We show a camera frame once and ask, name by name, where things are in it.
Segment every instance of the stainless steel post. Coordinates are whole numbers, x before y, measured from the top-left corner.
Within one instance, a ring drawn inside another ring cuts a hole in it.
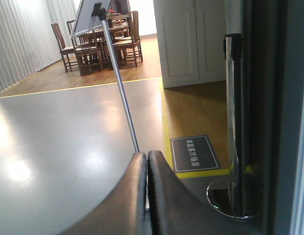
[[[228,34],[224,40],[227,77],[229,178],[212,182],[207,198],[218,212],[234,221],[249,221],[256,215],[250,192],[250,179],[244,174],[242,151],[241,34]]]
[[[117,78],[117,84],[118,84],[119,92],[121,94],[125,114],[127,117],[127,122],[128,122],[129,130],[130,130],[130,134],[131,134],[131,138],[132,138],[133,147],[134,147],[135,152],[139,152],[137,137],[136,137],[134,127],[133,127],[131,114],[130,114],[130,110],[129,110],[129,106],[128,106],[128,102],[127,102],[127,98],[126,98],[125,90],[124,90],[124,86],[123,86],[123,81],[121,78],[121,74],[119,72],[118,63],[117,63],[116,55],[115,55],[114,48],[113,48],[112,38],[109,33],[109,28],[107,26],[106,20],[101,21],[101,24],[103,27],[106,45],[108,47],[109,56],[111,58],[113,70],[114,70],[115,76]]]

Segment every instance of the wooden floor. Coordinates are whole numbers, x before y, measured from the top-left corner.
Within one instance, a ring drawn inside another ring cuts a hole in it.
[[[207,135],[221,168],[229,168],[226,82],[164,90],[169,138]]]
[[[129,62],[126,66],[120,67],[123,81],[161,77],[161,66],[156,35],[142,37],[142,52],[143,63],[138,60],[138,67],[135,67],[134,62]],[[77,66],[73,67],[72,71],[66,73],[62,61],[58,61],[7,88],[5,91],[0,93],[0,97],[113,82],[116,82],[116,78],[112,67],[107,67],[103,71],[90,75],[80,76]]]

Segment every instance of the black leather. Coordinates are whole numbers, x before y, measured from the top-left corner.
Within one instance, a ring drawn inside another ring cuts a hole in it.
[[[147,160],[135,153],[124,175],[93,211],[61,235],[142,235]]]
[[[148,156],[149,202],[153,235],[247,235],[221,219],[172,172],[160,151]]]

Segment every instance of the black floor sign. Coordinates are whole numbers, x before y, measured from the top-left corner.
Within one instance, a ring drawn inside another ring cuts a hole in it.
[[[172,139],[172,150],[176,172],[219,168],[207,136]]]

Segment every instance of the whiteboard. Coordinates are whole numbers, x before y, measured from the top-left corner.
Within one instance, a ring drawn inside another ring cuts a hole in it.
[[[85,34],[102,26],[97,16],[91,16],[95,3],[102,3],[101,7],[108,10],[110,0],[81,0],[76,14],[71,38]]]

